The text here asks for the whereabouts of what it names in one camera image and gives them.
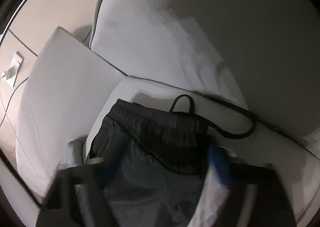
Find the black pants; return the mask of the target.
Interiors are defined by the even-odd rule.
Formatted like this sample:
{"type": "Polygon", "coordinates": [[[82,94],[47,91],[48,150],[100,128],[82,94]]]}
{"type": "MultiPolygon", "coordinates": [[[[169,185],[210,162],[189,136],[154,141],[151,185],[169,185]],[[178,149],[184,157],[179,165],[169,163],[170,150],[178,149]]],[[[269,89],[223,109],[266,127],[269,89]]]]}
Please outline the black pants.
{"type": "MultiPolygon", "coordinates": [[[[117,100],[87,154],[103,165],[96,178],[112,226],[212,226],[229,191],[208,158],[211,148],[219,148],[209,129],[229,139],[254,130],[223,130],[195,113],[192,98],[187,112],[117,100]]],[[[85,185],[79,194],[85,222],[94,226],[85,185]]]]}

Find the white sofa back cushion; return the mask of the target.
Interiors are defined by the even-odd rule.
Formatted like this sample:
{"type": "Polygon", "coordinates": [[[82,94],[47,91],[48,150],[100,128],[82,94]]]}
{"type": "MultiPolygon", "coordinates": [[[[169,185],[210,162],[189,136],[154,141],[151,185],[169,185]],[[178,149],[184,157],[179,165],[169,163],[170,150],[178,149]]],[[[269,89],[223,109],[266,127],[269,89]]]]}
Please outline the white sofa back cushion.
{"type": "Polygon", "coordinates": [[[87,136],[124,74],[57,27],[25,83],[17,119],[16,162],[44,196],[67,144],[87,136]]]}

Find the white plug adapter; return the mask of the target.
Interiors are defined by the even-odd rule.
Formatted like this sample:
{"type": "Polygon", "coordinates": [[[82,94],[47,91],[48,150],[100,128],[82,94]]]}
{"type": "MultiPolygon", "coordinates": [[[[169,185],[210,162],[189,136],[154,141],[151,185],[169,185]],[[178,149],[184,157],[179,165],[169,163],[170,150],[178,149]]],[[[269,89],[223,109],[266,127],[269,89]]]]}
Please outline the white plug adapter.
{"type": "Polygon", "coordinates": [[[14,77],[17,74],[17,70],[18,70],[18,68],[16,66],[11,67],[10,69],[8,69],[2,73],[1,79],[3,79],[3,78],[5,80],[11,79],[12,77],[14,77]]]}

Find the white side sofa cushion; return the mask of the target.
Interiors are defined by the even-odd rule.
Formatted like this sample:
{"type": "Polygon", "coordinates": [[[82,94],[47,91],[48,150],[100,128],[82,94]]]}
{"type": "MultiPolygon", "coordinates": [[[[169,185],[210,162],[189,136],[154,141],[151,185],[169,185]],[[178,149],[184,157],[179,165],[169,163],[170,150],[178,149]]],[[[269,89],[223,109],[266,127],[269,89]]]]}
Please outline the white side sofa cushion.
{"type": "Polygon", "coordinates": [[[129,76],[221,96],[319,147],[309,0],[98,0],[90,46],[129,76]]]}

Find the white wall socket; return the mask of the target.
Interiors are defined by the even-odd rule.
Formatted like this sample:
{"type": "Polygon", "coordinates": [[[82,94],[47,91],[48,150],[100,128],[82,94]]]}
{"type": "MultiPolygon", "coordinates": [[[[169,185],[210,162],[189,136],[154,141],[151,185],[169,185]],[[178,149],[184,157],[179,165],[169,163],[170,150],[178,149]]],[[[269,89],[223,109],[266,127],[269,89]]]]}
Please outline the white wall socket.
{"type": "Polygon", "coordinates": [[[7,82],[7,84],[12,88],[15,85],[17,75],[20,71],[23,61],[24,61],[23,56],[19,52],[15,52],[12,57],[9,69],[7,71],[7,76],[5,78],[5,81],[7,82]]]}

